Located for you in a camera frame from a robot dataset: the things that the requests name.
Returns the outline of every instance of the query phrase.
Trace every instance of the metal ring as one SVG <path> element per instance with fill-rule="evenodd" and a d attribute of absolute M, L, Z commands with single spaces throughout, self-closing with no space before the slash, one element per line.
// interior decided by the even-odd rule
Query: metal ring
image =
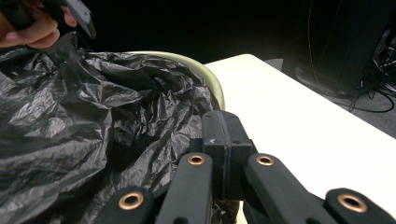
<path fill-rule="evenodd" d="M 271 157 L 267 157 L 267 156 L 260 156 L 257 158 L 257 162 L 261 165 L 274 165 L 274 160 Z"/>
<path fill-rule="evenodd" d="M 189 164 L 191 165 L 201 165 L 205 162 L 205 158 L 202 156 L 194 155 L 189 157 Z"/>
<path fill-rule="evenodd" d="M 132 203 L 127 203 L 126 200 L 131 197 L 136 198 L 136 200 L 134 200 Z M 143 199 L 144 197 L 142 193 L 140 193 L 139 191 L 133 191 L 125 194 L 120 198 L 119 207 L 122 208 L 123 210 L 132 210 L 140 206 L 140 204 L 142 204 L 143 202 Z"/>
<path fill-rule="evenodd" d="M 345 208 L 352 210 L 354 212 L 359 212 L 359 213 L 363 213 L 367 211 L 367 205 L 366 203 L 354 196 L 354 195 L 350 195 L 350 194 L 340 194 L 337 197 L 338 202 L 343 205 Z"/>

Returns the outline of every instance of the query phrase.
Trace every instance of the white table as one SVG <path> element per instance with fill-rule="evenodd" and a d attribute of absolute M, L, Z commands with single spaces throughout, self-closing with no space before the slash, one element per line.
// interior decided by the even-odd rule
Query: white table
<path fill-rule="evenodd" d="M 260 152 L 324 198 L 354 189 L 396 217 L 396 140 L 252 55 L 205 65 Z"/>

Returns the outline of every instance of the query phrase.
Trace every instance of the black equipment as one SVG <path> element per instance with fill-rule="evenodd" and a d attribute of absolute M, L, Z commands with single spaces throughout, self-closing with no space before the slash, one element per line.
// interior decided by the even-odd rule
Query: black equipment
<path fill-rule="evenodd" d="M 354 190 L 332 189 L 325 200 L 309 193 L 279 159 L 257 153 L 234 114 L 204 114 L 202 137 L 191 139 L 170 184 L 119 190 L 96 223 L 210 223 L 212 200 L 244 201 L 247 223 L 396 223 Z"/>
<path fill-rule="evenodd" d="M 313 88 L 318 90 L 321 85 L 323 89 L 350 96 L 375 90 L 396 79 L 391 73 L 378 72 L 373 76 L 370 71 L 378 71 L 373 58 L 377 56 L 378 45 L 384 45 L 383 35 L 390 32 L 385 41 L 388 44 L 396 36 L 395 1 L 304 0 L 300 10 L 282 72 L 302 80 L 301 72 L 296 71 L 298 67 L 303 70 L 301 77 L 311 79 L 307 84 L 314 83 Z"/>

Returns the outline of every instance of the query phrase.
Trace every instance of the bolt hole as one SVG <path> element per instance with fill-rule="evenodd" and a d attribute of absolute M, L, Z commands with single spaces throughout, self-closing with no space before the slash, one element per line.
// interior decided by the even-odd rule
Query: bolt hole
<path fill-rule="evenodd" d="M 354 206 L 354 207 L 359 207 L 360 206 L 360 204 L 357 201 L 353 200 L 353 199 L 346 198 L 345 201 L 346 201 L 346 203 L 349 203 L 351 206 Z"/>
<path fill-rule="evenodd" d="M 189 224 L 189 221 L 184 217 L 177 217 L 174 224 Z"/>
<path fill-rule="evenodd" d="M 143 202 L 143 194 L 138 191 L 134 191 L 127 193 L 120 198 L 119 207 L 124 210 L 132 210 L 140 206 L 142 202 Z"/>
<path fill-rule="evenodd" d="M 270 166 L 270 165 L 273 165 L 273 164 L 274 164 L 274 160 L 271 159 L 270 157 L 267 157 L 267 156 L 260 156 L 260 157 L 258 157 L 258 158 L 257 158 L 257 162 L 258 162 L 259 164 L 261 164 L 261 165 L 267 165 L 267 166 Z"/>
<path fill-rule="evenodd" d="M 337 199 L 341 205 L 343 205 L 345 208 L 351 211 L 358 213 L 363 213 L 367 211 L 366 203 L 362 199 L 354 195 L 340 194 L 338 195 Z"/>
<path fill-rule="evenodd" d="M 320 224 L 320 222 L 312 217 L 309 217 L 306 219 L 306 224 Z"/>
<path fill-rule="evenodd" d="M 125 199 L 125 203 L 127 203 L 127 204 L 137 203 L 137 197 L 136 196 L 128 197 Z"/>
<path fill-rule="evenodd" d="M 192 165 L 201 165 L 205 162 L 205 158 L 202 156 L 191 156 L 189 157 L 189 163 Z"/>

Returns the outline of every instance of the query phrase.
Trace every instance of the hand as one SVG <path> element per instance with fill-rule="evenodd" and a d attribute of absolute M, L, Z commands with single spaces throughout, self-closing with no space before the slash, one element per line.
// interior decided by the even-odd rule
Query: hand
<path fill-rule="evenodd" d="M 39 8 L 41 2 L 36 2 L 30 6 L 35 22 L 24 30 L 15 31 L 7 19 L 0 13 L 0 48 L 17 45 L 27 45 L 34 49 L 44 49 L 50 47 L 59 38 L 58 22 L 50 15 Z M 73 18 L 68 7 L 62 7 L 64 21 L 71 27 L 77 26 L 77 21 Z"/>

